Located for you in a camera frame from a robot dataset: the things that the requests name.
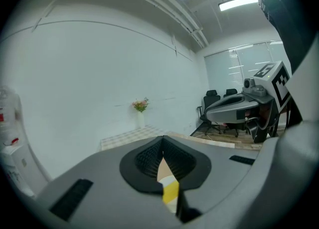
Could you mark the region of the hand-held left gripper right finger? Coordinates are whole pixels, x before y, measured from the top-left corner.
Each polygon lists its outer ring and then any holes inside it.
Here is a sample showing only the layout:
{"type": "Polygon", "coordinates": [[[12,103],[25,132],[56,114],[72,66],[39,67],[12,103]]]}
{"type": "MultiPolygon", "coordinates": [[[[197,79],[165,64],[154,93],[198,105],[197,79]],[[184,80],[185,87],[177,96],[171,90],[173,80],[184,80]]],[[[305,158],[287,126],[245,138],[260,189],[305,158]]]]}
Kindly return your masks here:
{"type": "Polygon", "coordinates": [[[176,217],[189,222],[221,202],[244,178],[256,150],[163,137],[163,159],[178,182],[176,217]]]}

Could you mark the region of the person's right hand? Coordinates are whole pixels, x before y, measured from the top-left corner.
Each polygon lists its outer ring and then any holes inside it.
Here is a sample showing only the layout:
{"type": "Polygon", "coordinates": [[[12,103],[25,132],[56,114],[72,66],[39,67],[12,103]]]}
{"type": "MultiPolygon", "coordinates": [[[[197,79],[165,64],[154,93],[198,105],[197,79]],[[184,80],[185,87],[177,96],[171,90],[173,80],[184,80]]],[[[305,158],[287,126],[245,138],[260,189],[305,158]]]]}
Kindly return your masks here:
{"type": "Polygon", "coordinates": [[[263,104],[259,107],[259,115],[261,124],[265,124],[269,118],[269,114],[271,112],[270,105],[263,104]]]}

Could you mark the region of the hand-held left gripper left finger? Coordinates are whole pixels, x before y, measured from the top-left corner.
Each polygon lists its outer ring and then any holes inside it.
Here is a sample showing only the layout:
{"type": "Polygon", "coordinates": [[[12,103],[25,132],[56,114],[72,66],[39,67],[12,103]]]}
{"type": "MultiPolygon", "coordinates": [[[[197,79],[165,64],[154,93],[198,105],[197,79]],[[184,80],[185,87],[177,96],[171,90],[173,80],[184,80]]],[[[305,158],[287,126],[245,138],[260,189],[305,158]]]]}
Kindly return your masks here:
{"type": "Polygon", "coordinates": [[[37,202],[69,229],[173,229],[157,181],[161,137],[95,153],[50,182],[37,202]]]}

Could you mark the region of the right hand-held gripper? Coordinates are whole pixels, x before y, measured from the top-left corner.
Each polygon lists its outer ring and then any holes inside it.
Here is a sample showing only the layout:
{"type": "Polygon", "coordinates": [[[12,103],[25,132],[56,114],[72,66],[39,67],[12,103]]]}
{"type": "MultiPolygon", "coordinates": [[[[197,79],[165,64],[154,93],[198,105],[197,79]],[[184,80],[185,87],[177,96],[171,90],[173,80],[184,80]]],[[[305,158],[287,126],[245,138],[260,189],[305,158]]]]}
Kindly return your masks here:
{"type": "Polygon", "coordinates": [[[282,110],[291,95],[286,87],[290,79],[282,61],[265,64],[251,78],[244,80],[242,93],[224,96],[204,111],[205,117],[217,123],[244,123],[245,113],[250,110],[246,126],[254,143],[266,140],[269,130],[276,130],[282,110]],[[260,105],[270,105],[271,112],[265,124],[261,124],[258,112],[260,105]]]}

